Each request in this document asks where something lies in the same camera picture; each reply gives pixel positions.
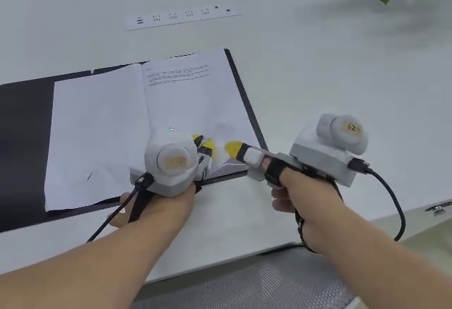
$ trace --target black strap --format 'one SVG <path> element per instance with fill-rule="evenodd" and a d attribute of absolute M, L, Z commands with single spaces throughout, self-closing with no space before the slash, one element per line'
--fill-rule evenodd
<path fill-rule="evenodd" d="M 203 188 L 202 181 L 195 181 L 196 194 Z M 155 193 L 149 190 L 142 190 L 136 196 L 135 203 L 133 204 L 132 211 L 129 217 L 129 223 L 137 221 L 144 209 L 148 206 L 149 202 L 153 199 Z"/>

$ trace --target power outlet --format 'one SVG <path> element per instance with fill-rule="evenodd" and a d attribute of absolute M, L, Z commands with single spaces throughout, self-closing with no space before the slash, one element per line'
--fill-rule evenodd
<path fill-rule="evenodd" d="M 201 8 L 185 8 L 178 11 L 151 13 L 149 15 L 129 16 L 126 18 L 126 30 L 176 25 L 214 18 L 239 16 L 241 13 L 230 6 L 205 6 Z"/>

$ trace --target black binder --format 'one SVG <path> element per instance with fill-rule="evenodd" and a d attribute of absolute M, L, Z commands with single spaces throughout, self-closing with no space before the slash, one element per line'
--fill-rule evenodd
<path fill-rule="evenodd" d="M 267 150 L 231 52 L 225 49 L 225 53 L 259 145 Z M 0 86 L 0 233 L 113 207 L 118 203 L 118 198 L 112 198 L 75 210 L 46 212 L 44 180 L 52 124 L 54 83 L 115 71 L 124 66 L 128 64 L 100 68 L 92 73 L 81 71 Z M 240 172 L 213 178 L 209 183 L 245 174 L 246 172 Z"/>

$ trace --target white desk surface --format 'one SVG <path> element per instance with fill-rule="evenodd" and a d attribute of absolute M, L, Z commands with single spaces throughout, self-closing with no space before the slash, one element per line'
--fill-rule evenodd
<path fill-rule="evenodd" d="M 244 15 L 124 31 L 128 15 L 216 3 Z M 324 112 L 355 115 L 370 132 L 365 159 L 411 210 L 451 198 L 451 9 L 450 0 L 0 0 L 0 83 L 227 47 L 272 151 L 287 151 Z M 371 177 L 343 193 L 367 219 L 396 212 Z M 0 234 L 0 273 L 81 244 L 109 211 Z M 219 183 L 199 195 L 149 279 L 296 240 L 265 184 Z"/>

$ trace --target yellow sticker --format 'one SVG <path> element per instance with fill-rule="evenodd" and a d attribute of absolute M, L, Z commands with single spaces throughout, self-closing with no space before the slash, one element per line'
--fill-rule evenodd
<path fill-rule="evenodd" d="M 181 169 L 185 167 L 186 167 L 186 157 L 183 156 L 165 157 L 166 169 Z"/>
<path fill-rule="evenodd" d="M 346 133 L 349 133 L 350 135 L 362 138 L 362 129 L 356 123 L 345 122 L 342 127 L 342 130 L 345 131 Z"/>

